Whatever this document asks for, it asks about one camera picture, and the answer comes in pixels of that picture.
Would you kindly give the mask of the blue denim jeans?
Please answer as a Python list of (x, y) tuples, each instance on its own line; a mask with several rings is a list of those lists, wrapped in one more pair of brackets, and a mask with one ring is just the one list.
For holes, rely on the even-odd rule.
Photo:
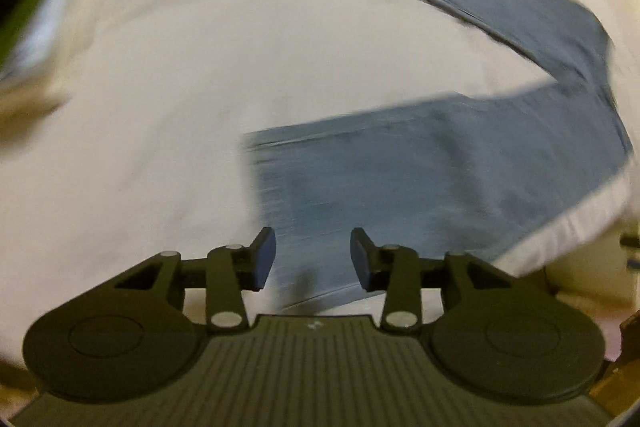
[(361, 297), (352, 228), (438, 259), (469, 251), (514, 274), (598, 236), (626, 210), (632, 145), (608, 78), (610, 39), (573, 0), (422, 0), (541, 67), (504, 98), (460, 94), (269, 129), (248, 139), (278, 233), (280, 309)]

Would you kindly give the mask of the white duvet on bed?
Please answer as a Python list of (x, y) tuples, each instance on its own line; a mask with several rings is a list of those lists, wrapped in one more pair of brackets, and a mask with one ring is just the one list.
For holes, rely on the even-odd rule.
[[(639, 0), (573, 1), (608, 34), (632, 145), (631, 196), (608, 229), (639, 212)], [(141, 260), (268, 225), (253, 134), (547, 78), (422, 0), (104, 0), (68, 101), (1, 141), (2, 361), (21, 366), (35, 319)]]

